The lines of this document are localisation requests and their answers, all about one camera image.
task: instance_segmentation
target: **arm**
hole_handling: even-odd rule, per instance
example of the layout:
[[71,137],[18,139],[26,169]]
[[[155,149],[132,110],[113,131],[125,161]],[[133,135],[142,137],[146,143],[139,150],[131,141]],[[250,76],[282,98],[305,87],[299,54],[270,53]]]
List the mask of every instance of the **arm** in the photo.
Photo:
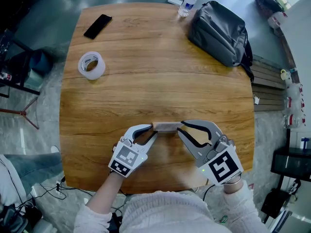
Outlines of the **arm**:
[[112,203],[122,185],[124,177],[112,172],[96,194],[82,205],[74,223],[74,233],[108,232]]
[[233,233],[268,233],[269,230],[258,217],[253,202],[253,194],[246,181],[234,185],[224,185],[225,214],[228,215],[228,228]]

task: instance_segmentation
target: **wrist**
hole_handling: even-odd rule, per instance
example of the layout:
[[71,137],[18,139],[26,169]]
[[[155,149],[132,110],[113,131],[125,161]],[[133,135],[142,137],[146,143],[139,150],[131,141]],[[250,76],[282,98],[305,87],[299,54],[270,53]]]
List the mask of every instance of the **wrist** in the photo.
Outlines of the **wrist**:
[[227,194],[232,194],[239,191],[243,187],[243,180],[241,175],[230,180],[227,184],[224,184],[224,192]]
[[115,171],[111,171],[111,172],[109,173],[109,177],[112,177],[112,179],[120,180],[120,181],[123,181],[124,178],[125,178],[124,176],[118,174],[118,173],[115,172]]

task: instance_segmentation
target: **wooden table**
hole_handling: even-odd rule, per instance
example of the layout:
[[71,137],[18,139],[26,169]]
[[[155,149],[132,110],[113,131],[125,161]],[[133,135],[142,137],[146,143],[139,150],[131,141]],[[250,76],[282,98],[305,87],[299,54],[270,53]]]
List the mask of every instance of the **wooden table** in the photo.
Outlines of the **wooden table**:
[[[60,139],[67,185],[97,190],[108,176],[112,146],[138,124],[202,119],[234,139],[245,170],[254,152],[254,106],[249,78],[227,68],[187,39],[191,17],[159,3],[87,8],[74,31],[63,77]],[[83,36],[100,16],[113,17],[90,40]],[[104,75],[88,81],[80,57],[97,51]],[[206,136],[194,133],[199,141]],[[160,135],[148,160],[125,179],[124,193],[178,191],[206,184],[177,134]]]

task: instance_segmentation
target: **black backpack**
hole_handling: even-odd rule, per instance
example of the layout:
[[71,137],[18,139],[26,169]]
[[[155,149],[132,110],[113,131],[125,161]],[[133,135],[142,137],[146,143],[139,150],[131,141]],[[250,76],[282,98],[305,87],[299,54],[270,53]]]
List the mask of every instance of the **black backpack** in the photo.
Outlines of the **black backpack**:
[[203,4],[191,22],[188,39],[227,67],[242,66],[251,82],[253,53],[245,22],[216,1]]

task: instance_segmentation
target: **black smartphone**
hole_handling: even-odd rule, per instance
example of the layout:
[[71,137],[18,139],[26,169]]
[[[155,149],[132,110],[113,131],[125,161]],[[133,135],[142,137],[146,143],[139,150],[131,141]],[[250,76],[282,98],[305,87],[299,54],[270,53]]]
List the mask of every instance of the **black smartphone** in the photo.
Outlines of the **black smartphone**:
[[112,17],[101,15],[97,20],[88,28],[84,36],[92,40],[99,34],[99,32],[110,22]]

